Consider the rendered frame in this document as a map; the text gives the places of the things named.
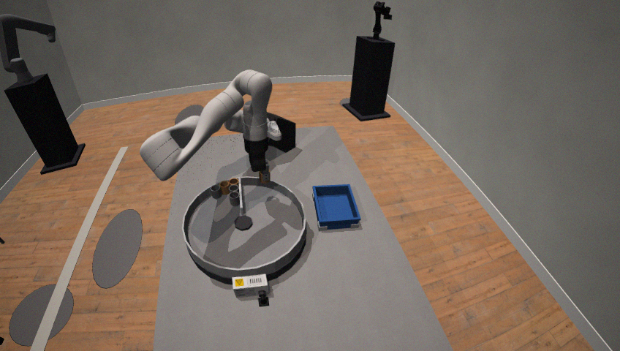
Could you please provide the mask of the blue plastic crate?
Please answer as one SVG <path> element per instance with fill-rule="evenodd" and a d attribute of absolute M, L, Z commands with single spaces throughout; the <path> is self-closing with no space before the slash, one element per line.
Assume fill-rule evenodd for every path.
<path fill-rule="evenodd" d="M 312 188 L 319 231 L 359 227 L 361 218 L 349 184 Z"/>

